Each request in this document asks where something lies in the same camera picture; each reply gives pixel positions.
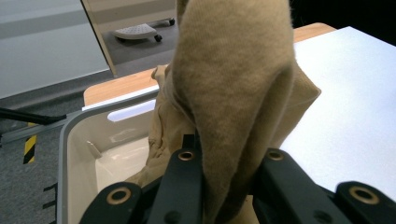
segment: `tan fabric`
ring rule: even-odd
[[[155,73],[161,91],[147,166],[129,180],[146,185],[163,174],[182,135],[196,128],[205,223],[255,223],[246,203],[235,217],[255,171],[319,94],[294,59],[289,2],[179,0],[177,11],[173,62],[164,80]]]

